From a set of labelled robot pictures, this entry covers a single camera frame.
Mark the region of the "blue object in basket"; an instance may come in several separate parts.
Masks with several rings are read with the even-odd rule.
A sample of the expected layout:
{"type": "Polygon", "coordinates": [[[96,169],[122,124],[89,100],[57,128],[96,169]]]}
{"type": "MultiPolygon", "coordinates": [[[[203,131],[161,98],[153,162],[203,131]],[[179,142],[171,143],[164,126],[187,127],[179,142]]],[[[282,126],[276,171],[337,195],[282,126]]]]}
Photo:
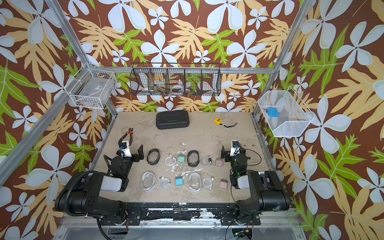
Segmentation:
{"type": "Polygon", "coordinates": [[[268,116],[271,118],[278,118],[280,115],[277,108],[267,108],[266,112],[267,112],[268,116]]]}

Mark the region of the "yellow tape measure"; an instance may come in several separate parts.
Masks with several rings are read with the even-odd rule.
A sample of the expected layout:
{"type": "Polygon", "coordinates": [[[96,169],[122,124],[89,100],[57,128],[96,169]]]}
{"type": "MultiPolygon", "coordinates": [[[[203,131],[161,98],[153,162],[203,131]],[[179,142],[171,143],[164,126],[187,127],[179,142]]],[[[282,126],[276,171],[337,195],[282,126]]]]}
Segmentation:
{"type": "Polygon", "coordinates": [[[223,120],[222,120],[221,118],[215,118],[215,119],[213,120],[213,122],[214,122],[215,124],[217,124],[218,126],[223,126],[223,127],[225,127],[225,128],[233,128],[233,127],[235,127],[235,126],[238,124],[238,123],[235,123],[235,124],[233,124],[233,125],[226,126],[226,125],[223,124],[223,120]]]}

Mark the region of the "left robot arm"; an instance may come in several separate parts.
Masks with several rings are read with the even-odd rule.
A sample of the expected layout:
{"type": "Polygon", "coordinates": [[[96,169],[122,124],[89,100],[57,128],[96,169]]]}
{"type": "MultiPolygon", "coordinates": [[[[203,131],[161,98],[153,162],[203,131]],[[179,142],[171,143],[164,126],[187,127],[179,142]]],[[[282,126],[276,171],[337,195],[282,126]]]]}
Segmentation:
{"type": "Polygon", "coordinates": [[[55,200],[55,210],[69,216],[91,216],[94,218],[126,216],[120,201],[100,196],[101,191],[123,192],[126,190],[128,175],[133,163],[144,159],[143,146],[136,154],[130,151],[133,141],[133,128],[119,139],[119,149],[114,158],[104,155],[107,172],[94,170],[74,174],[55,200]]]}

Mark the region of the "white mesh basket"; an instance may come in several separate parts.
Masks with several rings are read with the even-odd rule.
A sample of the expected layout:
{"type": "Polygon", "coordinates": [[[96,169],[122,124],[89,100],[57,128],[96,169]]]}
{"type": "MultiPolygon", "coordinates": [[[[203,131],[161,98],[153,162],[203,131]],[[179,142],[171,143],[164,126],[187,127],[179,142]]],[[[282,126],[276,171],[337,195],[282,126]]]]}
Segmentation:
{"type": "Polygon", "coordinates": [[[315,118],[315,114],[293,88],[267,91],[258,99],[258,104],[276,138],[300,137],[315,118]],[[267,108],[277,108],[279,117],[269,117],[267,108]]]}

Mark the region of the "black hard case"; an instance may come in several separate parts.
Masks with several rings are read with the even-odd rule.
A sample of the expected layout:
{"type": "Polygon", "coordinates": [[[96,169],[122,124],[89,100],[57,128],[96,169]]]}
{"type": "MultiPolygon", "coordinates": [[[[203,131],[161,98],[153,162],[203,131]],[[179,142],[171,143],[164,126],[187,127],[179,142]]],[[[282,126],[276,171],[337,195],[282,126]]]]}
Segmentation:
{"type": "Polygon", "coordinates": [[[156,115],[156,127],[159,130],[186,128],[189,125],[189,114],[185,110],[159,112],[156,115]]]}

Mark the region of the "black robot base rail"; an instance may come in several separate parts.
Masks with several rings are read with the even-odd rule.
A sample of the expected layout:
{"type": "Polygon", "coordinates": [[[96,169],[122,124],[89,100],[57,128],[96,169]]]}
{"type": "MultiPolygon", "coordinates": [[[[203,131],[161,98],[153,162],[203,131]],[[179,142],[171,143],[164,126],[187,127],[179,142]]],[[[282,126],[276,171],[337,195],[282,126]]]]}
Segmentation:
{"type": "Polygon", "coordinates": [[[103,226],[139,226],[145,221],[170,220],[195,223],[203,220],[221,226],[261,224],[258,214],[241,210],[235,203],[123,203],[123,216],[102,217],[103,226]]]}

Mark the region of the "pink charger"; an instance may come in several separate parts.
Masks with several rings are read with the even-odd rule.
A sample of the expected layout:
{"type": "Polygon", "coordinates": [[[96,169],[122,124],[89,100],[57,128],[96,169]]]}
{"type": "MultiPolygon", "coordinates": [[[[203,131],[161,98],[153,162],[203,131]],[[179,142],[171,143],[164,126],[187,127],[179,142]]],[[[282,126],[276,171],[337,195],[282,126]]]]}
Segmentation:
{"type": "Polygon", "coordinates": [[[216,167],[223,167],[224,159],[216,159],[216,167]]]}
{"type": "Polygon", "coordinates": [[[219,188],[223,189],[223,190],[226,190],[228,188],[228,181],[224,180],[224,179],[221,179],[220,182],[219,182],[219,188]]]}

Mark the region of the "teal charger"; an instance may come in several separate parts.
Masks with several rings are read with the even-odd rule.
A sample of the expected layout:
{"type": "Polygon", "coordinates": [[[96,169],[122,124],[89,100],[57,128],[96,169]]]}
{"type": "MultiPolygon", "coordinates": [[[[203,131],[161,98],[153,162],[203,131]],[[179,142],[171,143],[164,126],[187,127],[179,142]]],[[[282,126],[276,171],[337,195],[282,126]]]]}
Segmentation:
{"type": "Polygon", "coordinates": [[[185,159],[186,159],[186,156],[185,156],[185,155],[178,155],[178,162],[179,162],[179,163],[184,163],[184,162],[185,162],[185,159]]]}
{"type": "Polygon", "coordinates": [[[176,178],[175,178],[175,184],[176,184],[176,186],[182,186],[183,183],[184,183],[184,181],[183,181],[183,177],[179,176],[179,177],[176,177],[176,178]]]}

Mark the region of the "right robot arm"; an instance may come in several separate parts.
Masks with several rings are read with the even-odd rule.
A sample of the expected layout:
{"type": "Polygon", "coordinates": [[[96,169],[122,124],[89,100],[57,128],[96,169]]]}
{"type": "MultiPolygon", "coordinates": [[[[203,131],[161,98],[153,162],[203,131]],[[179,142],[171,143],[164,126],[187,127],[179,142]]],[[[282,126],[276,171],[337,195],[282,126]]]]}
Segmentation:
{"type": "Polygon", "coordinates": [[[221,149],[221,158],[231,164],[231,188],[249,190],[250,197],[235,201],[238,215],[258,215],[262,212],[287,211],[291,202],[275,171],[258,172],[249,170],[256,164],[249,164],[247,149],[238,141],[232,141],[230,150],[221,149]]]}

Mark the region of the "pink charger upper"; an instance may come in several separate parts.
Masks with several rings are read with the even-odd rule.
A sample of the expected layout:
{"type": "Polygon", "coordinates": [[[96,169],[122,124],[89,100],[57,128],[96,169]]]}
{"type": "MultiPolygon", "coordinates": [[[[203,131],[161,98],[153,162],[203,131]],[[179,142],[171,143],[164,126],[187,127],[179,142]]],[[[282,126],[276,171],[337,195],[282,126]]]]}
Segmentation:
{"type": "Polygon", "coordinates": [[[224,159],[216,159],[216,167],[223,167],[224,159]]]}

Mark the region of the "orange black pliers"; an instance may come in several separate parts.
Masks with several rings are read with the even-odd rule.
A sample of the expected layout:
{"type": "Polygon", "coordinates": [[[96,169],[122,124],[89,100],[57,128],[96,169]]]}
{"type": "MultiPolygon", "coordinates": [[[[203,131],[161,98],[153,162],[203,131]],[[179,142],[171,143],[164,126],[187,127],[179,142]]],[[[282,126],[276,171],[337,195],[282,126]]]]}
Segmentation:
{"type": "Polygon", "coordinates": [[[121,140],[123,141],[127,136],[129,136],[130,140],[133,138],[133,128],[129,128],[127,132],[124,133],[124,135],[121,137],[121,140]]]}

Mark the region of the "pink charger lower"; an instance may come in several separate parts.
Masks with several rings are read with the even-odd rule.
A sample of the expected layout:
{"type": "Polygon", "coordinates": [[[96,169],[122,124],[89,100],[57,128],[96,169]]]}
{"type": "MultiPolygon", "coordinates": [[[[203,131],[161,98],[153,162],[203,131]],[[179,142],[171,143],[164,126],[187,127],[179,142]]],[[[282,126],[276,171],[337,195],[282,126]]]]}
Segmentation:
{"type": "Polygon", "coordinates": [[[223,189],[223,190],[226,190],[228,188],[228,181],[224,180],[224,179],[221,179],[220,182],[219,182],[219,188],[223,189]]]}

